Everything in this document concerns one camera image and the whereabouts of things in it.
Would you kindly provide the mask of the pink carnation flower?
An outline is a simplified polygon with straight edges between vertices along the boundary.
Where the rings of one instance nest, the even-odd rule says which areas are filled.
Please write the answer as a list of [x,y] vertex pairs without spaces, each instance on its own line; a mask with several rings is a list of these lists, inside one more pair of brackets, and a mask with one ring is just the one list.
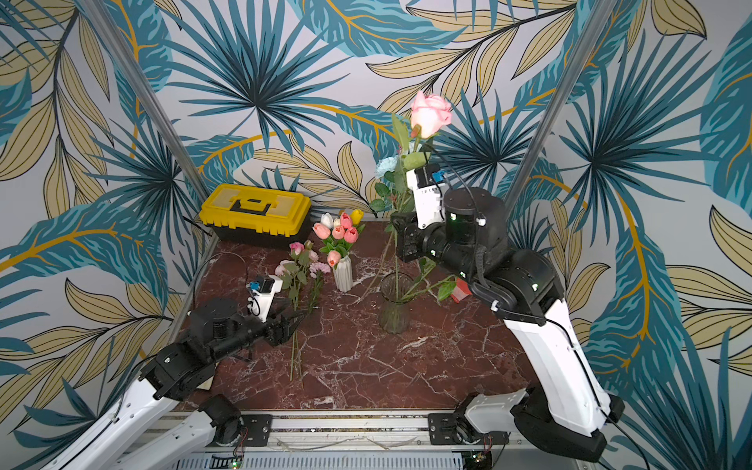
[[307,302],[307,313],[313,313],[318,307],[319,297],[323,289],[325,278],[331,272],[331,266],[326,262],[314,262],[309,267],[309,274],[313,278],[313,286],[309,290],[309,301]]

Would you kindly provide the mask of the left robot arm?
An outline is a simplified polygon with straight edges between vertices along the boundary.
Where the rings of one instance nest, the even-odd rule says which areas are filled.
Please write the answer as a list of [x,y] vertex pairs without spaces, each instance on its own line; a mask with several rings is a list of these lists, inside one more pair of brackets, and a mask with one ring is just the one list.
[[91,428],[47,463],[49,469],[166,469],[211,444],[240,452],[252,425],[224,395],[211,397],[166,434],[130,446],[163,415],[189,398],[219,362],[260,340],[291,339],[305,317],[281,305],[268,318],[243,315],[237,301],[215,298],[190,315],[190,325],[141,369]]

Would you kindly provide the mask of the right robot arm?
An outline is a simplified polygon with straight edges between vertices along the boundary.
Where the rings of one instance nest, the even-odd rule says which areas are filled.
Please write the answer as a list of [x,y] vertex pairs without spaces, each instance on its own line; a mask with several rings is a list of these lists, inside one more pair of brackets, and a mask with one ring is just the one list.
[[607,444],[602,429],[620,420],[625,405],[595,379],[552,264],[510,246],[509,210],[486,190],[450,189],[415,206],[391,216],[398,257],[432,260],[465,282],[514,334],[538,378],[514,393],[469,395],[441,427],[443,440],[489,445],[518,432],[543,452],[599,461]]

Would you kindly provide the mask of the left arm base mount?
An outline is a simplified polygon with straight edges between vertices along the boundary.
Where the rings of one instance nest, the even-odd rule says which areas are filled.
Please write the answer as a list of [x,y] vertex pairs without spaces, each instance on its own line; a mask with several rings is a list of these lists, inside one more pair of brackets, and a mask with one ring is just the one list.
[[263,448],[268,445],[273,416],[248,414],[224,417],[211,423],[207,447]]

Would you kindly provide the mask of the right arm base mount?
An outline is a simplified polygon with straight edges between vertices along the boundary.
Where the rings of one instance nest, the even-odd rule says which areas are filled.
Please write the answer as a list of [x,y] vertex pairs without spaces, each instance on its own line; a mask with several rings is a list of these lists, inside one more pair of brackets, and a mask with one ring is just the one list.
[[456,413],[429,413],[427,416],[430,443],[433,446],[506,445],[510,433],[481,433]]

